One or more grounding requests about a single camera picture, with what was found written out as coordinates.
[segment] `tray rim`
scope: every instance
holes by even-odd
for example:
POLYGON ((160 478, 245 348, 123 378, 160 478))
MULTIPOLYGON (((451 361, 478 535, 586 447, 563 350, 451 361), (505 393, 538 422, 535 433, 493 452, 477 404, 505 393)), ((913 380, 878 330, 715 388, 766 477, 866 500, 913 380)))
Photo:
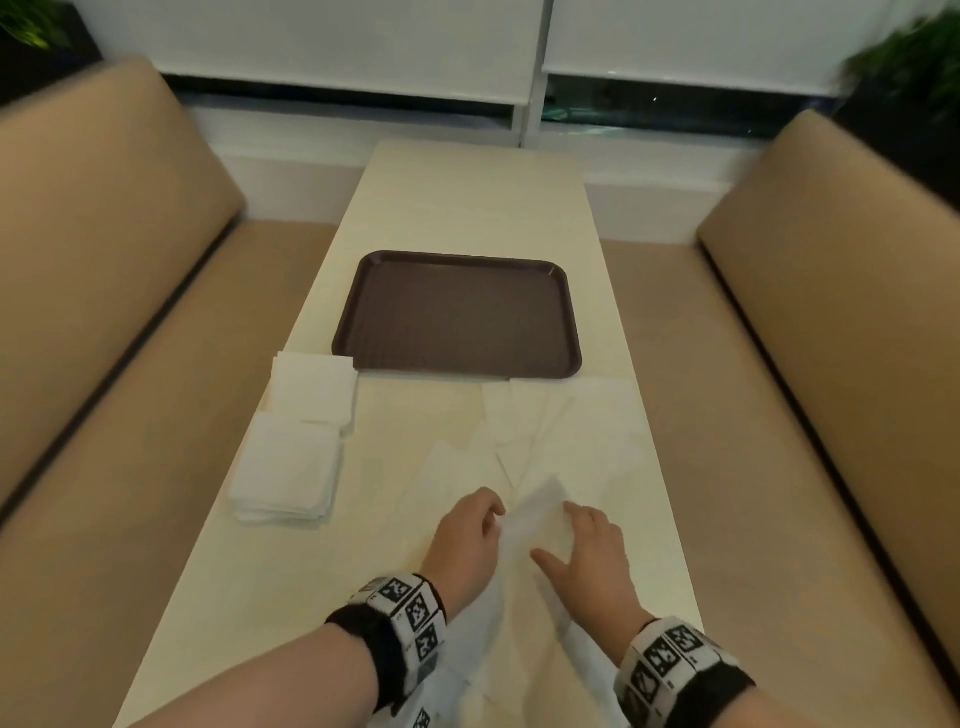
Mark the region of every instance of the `tray rim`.
MULTIPOLYGON (((360 297, 360 294, 363 290, 363 285, 366 280, 368 272, 373 268, 373 266, 380 264, 381 262, 391 262, 391 261, 400 261, 400 262, 411 262, 411 263, 423 263, 429 265, 430 262, 422 260, 424 257, 433 258, 436 260, 436 264, 443 265, 470 265, 470 263, 476 265, 487 264, 487 267, 495 268, 510 268, 510 269, 533 269, 533 268, 545 268, 549 267, 549 271, 546 272, 546 275, 556 279, 557 284, 560 286, 561 295, 563 297, 563 315, 564 315, 564 327, 566 328, 567 340, 571 344, 569 347, 570 353, 572 354, 570 367, 562 376, 542 376, 538 378, 544 379, 568 379, 575 374, 577 374, 584 365, 583 353, 580 349, 580 334, 577 330, 577 321, 576 315, 573 310, 573 298, 570 296, 570 285, 569 280, 566 275, 566 271, 557 265, 556 263, 550 262, 549 260, 534 260, 530 258, 510 258, 510 257, 494 257, 490 255, 460 255, 454 253, 417 253, 415 251, 390 251, 390 250, 379 250, 373 251, 372 253, 367 253, 362 258, 360 258, 357 263, 356 273, 353 275, 353 283, 350 285, 349 293, 347 294, 347 299, 344 302, 344 309, 340 315, 340 323, 337 325, 337 330, 333 334, 333 341, 330 345, 330 351, 335 356, 350 356, 346 352, 346 339, 348 335, 349 325, 352 323, 353 313, 356 311, 356 303, 360 297)), ((358 369, 357 371, 366 371, 366 372, 407 372, 415 374, 436 374, 436 375, 445 375, 445 376, 492 376, 495 378, 504 378, 499 375, 489 375, 477 372, 450 372, 443 370, 430 369, 427 367, 410 367, 409 369, 402 370, 393 370, 393 369, 379 369, 379 368, 369 368, 369 369, 358 369)))

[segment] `black planter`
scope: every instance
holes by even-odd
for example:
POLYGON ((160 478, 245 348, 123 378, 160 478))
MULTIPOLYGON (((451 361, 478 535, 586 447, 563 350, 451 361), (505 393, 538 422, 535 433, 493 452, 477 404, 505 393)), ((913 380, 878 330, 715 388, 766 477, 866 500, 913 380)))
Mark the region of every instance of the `black planter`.
POLYGON ((0 106, 103 60, 80 13, 72 5, 64 8, 63 29, 71 47, 46 51, 25 45, 0 30, 0 106))
POLYGON ((857 87, 833 120, 960 210, 960 128, 895 97, 877 81, 857 87))

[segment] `tabletop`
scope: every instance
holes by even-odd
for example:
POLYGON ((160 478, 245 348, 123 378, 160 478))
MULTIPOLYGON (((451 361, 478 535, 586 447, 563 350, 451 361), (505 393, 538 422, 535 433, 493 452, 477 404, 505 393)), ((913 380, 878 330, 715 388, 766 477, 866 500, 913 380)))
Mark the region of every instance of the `tabletop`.
MULTIPOLYGON (((377 147, 290 334, 286 351, 329 354, 360 259, 378 250, 548 260, 568 277, 580 376, 636 382, 606 262, 575 159, 519 149, 388 140, 377 147)), ((225 480, 133 681, 124 728, 213 675, 302 635, 368 576, 341 566, 364 553, 365 525, 384 517, 438 440, 463 447, 483 419, 479 380, 362 374, 336 502, 313 528, 243 525, 225 480)), ((684 552, 649 427, 644 465, 604 494, 623 527, 640 597, 654 614, 700 626, 684 552)), ((389 554, 382 557, 389 567, 389 554)), ((462 723, 599 725, 575 669, 540 677, 563 706, 509 716, 468 695, 462 723), (562 719, 558 711, 562 710, 562 719)))

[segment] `skin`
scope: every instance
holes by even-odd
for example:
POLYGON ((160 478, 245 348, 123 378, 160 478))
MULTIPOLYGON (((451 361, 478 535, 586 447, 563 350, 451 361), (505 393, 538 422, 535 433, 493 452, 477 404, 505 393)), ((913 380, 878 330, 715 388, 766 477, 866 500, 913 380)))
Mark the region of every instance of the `skin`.
MULTIPOLYGON (((617 665, 654 619, 630 579, 623 532, 593 508, 564 505, 575 543, 569 564, 535 550, 531 557, 567 611, 617 665)), ((440 592, 450 621, 493 577, 500 539, 499 496, 481 488, 440 522, 420 573, 440 592)), ((137 723, 137 728, 359 728, 373 715, 378 686, 363 641, 335 625, 213 678, 137 723)), ((760 690, 741 695, 715 728, 809 728, 760 690)))

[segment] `brown plastic tray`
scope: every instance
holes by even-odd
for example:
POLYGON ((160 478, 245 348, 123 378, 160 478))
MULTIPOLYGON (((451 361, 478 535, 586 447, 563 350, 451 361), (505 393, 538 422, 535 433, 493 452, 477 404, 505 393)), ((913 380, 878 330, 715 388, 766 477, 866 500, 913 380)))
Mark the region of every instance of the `brown plastic tray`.
POLYGON ((563 379, 583 363, 559 266, 472 255, 364 257, 332 349, 358 370, 563 379))

